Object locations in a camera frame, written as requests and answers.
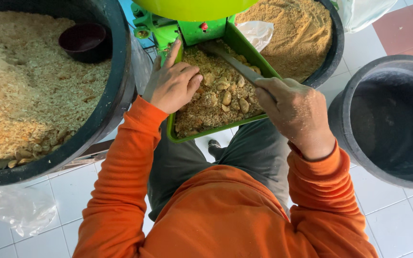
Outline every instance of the ground powder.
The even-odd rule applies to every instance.
[[[326,58],[332,42],[329,11],[313,0],[260,0],[235,22],[273,23],[270,43],[261,55],[282,78],[303,82]]]

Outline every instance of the person's right hand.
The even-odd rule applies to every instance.
[[[330,155],[336,138],[328,124],[324,95],[293,79],[258,79],[259,104],[279,132],[288,138],[309,161]],[[264,90],[267,89],[277,102]]]

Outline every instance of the black plastic container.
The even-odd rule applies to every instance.
[[[413,188],[413,56],[385,56],[361,68],[328,111],[353,163],[393,185]]]
[[[0,0],[0,11],[23,11],[65,17],[77,23],[94,22],[110,29],[112,64],[103,95],[83,127],[64,145],[27,165],[0,170],[0,185],[28,181],[53,172],[72,161],[90,145],[108,135],[122,120],[134,95],[130,70],[130,37],[118,0]]]
[[[76,24],[66,29],[58,38],[58,44],[74,60],[96,63],[112,54],[112,40],[106,28],[96,23]]]
[[[330,0],[315,0],[320,2],[328,9],[332,20],[332,44],[324,59],[323,64],[312,75],[310,75],[302,84],[311,88],[318,88],[326,82],[331,75],[336,71],[339,62],[344,53],[344,27],[341,18],[337,13]]]

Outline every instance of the empty black bucket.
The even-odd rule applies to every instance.
[[[413,56],[386,56],[361,68],[328,116],[352,162],[385,182],[413,188]]]

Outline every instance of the white plastic bag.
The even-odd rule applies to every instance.
[[[331,0],[339,9],[344,31],[355,33],[378,20],[397,0]]]
[[[20,235],[36,236],[56,214],[52,196],[19,185],[0,186],[0,220]]]
[[[247,21],[237,24],[237,28],[258,52],[269,44],[273,35],[273,23],[265,21]]]
[[[146,84],[152,72],[152,64],[146,51],[141,47],[138,39],[130,33],[132,43],[131,66],[135,75],[135,85],[138,94],[142,95],[145,92]]]

